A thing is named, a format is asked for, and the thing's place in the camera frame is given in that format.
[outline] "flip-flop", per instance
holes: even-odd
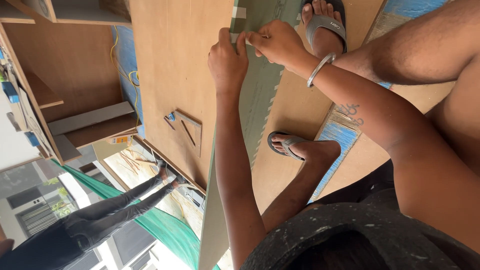
[[[272,145],[273,141],[272,141],[272,137],[277,135],[277,134],[281,134],[281,135],[292,135],[293,137],[292,138],[288,138],[286,140],[284,140],[283,142],[279,142],[282,144],[282,147],[283,149],[285,149],[286,153],[282,153],[280,151],[278,151],[277,149],[275,149],[275,147]],[[305,140],[304,138],[300,138],[298,136],[295,136],[293,134],[290,134],[286,131],[273,131],[272,133],[270,133],[268,135],[268,146],[277,154],[280,154],[282,156],[291,156],[293,157],[294,159],[296,160],[301,160],[301,161],[305,161],[304,158],[302,157],[299,157],[297,156],[295,153],[293,153],[291,150],[290,150],[290,146],[296,144],[296,143],[301,143],[301,142],[311,142],[311,141],[308,141],[308,140]]]
[[[313,42],[313,35],[315,34],[315,31],[317,30],[318,27],[324,27],[327,29],[330,29],[337,35],[339,35],[342,40],[343,40],[343,52],[347,52],[347,33],[345,31],[345,8],[343,7],[343,2],[342,0],[325,0],[327,4],[332,4],[333,10],[340,12],[340,16],[342,17],[342,24],[339,25],[338,21],[335,20],[334,18],[330,18],[325,15],[315,15],[315,12],[313,12],[313,17],[312,20],[308,23],[307,29],[305,31],[305,34],[307,36],[308,43],[310,43],[310,46],[312,45]],[[301,9],[303,10],[303,6],[305,4],[312,4],[312,0],[304,0]]]

